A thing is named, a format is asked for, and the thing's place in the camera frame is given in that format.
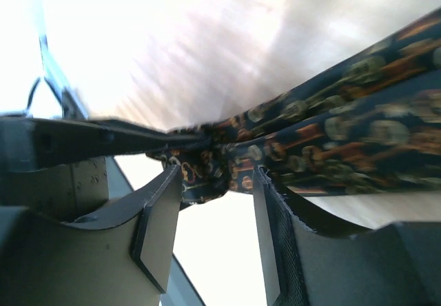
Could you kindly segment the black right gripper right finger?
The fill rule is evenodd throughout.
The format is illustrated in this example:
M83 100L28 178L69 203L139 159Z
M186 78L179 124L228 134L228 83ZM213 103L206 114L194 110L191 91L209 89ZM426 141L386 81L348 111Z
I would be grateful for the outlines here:
M268 305L439 305L440 224L369 229L288 189L265 167L253 199Z

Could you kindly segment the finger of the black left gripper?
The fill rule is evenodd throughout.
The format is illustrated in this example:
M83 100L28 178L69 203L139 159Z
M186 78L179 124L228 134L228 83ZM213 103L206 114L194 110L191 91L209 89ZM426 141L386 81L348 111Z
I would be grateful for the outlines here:
M117 120L1 118L1 171L34 172L88 159L207 148L201 134L164 134Z

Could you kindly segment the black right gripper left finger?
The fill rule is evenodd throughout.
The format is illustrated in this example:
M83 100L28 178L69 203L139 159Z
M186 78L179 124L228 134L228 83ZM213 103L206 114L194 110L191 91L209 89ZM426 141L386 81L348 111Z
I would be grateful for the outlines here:
M2 207L1 304L157 305L167 291L181 193L173 165L73 223Z

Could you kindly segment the black tie with gold keys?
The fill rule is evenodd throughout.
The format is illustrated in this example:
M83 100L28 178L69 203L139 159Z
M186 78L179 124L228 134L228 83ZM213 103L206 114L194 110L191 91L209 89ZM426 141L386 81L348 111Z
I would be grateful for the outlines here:
M148 153L178 165L183 202L249 194L269 170L302 196L440 188L440 11L246 112L173 131L202 145Z

